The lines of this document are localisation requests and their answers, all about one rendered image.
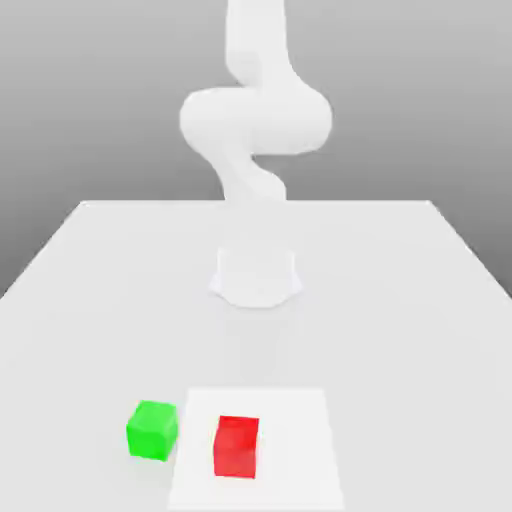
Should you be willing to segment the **small red cube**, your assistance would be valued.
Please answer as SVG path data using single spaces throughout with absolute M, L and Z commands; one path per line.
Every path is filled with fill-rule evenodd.
M 216 476 L 255 478 L 258 431 L 258 418 L 219 417 L 213 443 Z

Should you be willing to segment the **small green cube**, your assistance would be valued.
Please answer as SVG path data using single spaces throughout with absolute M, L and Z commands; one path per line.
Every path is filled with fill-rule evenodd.
M 178 432 L 175 404 L 141 400 L 126 424 L 129 454 L 165 462 L 177 441 Z

